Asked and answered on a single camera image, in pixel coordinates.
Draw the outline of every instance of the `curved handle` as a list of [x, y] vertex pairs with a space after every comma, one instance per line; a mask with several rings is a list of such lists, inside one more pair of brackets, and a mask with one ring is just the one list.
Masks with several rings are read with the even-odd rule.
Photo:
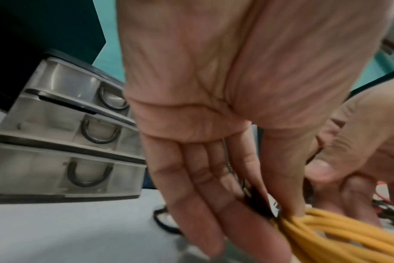
[[120, 129], [115, 129], [114, 133], [112, 134], [112, 136], [110, 138], [107, 139], [98, 139], [98, 138], [94, 138], [92, 137], [89, 132], [87, 131], [89, 127], [89, 120], [84, 120], [81, 122], [81, 134], [83, 135], [83, 137], [85, 137], [87, 140], [96, 143], [96, 144], [107, 144], [107, 143], [111, 143], [114, 140], [117, 139], [117, 137], [120, 134]]
[[107, 166], [105, 169], [105, 172], [103, 173], [102, 177], [100, 177], [98, 180], [92, 181], [92, 182], [81, 182], [77, 178], [76, 175], [76, 167], [77, 163], [76, 162], [70, 162], [68, 167], [67, 167], [67, 178], [69, 181], [71, 181], [73, 184], [80, 186], [80, 187], [92, 187], [101, 184], [103, 181], [105, 181], [110, 173], [113, 170], [113, 167]]
[[100, 90], [99, 90], [99, 100], [100, 100], [106, 107], [108, 107], [109, 109], [111, 109], [111, 110], [126, 110], [127, 108], [129, 108], [129, 104], [128, 104], [126, 101], [125, 101], [125, 102], [123, 103], [123, 105], [120, 106], [120, 107], [116, 107], [116, 106], [110, 105], [110, 104], [105, 100], [104, 95], [105, 95], [105, 88], [104, 88], [104, 87], [100, 87]]

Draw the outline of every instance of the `cable bundle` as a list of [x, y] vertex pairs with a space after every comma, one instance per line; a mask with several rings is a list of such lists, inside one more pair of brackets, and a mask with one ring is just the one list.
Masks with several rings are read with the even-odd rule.
[[394, 234], [369, 224], [314, 208], [304, 217], [279, 217], [276, 222], [302, 263], [394, 263]]

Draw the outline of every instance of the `coiled yellow cable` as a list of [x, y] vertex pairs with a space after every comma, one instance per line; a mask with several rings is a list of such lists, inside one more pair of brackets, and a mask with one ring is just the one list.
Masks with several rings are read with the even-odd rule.
[[302, 218], [279, 217], [277, 225], [302, 263], [394, 263], [394, 234], [351, 218], [309, 208]]

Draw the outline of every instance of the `hand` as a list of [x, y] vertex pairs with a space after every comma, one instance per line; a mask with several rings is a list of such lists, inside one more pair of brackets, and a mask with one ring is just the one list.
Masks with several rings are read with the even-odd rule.
[[315, 207], [381, 226], [371, 206], [378, 181], [394, 203], [394, 80], [346, 101], [311, 147], [322, 151], [306, 167]]
[[[240, 178], [304, 214], [308, 147], [393, 17], [380, 0], [119, 0], [126, 98], [147, 164], [183, 233], [203, 252], [224, 236], [260, 261], [288, 262], [266, 220], [220, 183]], [[265, 129], [259, 163], [249, 131]]]

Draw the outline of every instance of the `table surface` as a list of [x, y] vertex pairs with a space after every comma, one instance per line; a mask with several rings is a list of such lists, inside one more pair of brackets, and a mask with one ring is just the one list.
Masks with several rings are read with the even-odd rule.
[[157, 190], [135, 200], [0, 205], [0, 263], [250, 263], [226, 244], [208, 260], [152, 219], [164, 201]]

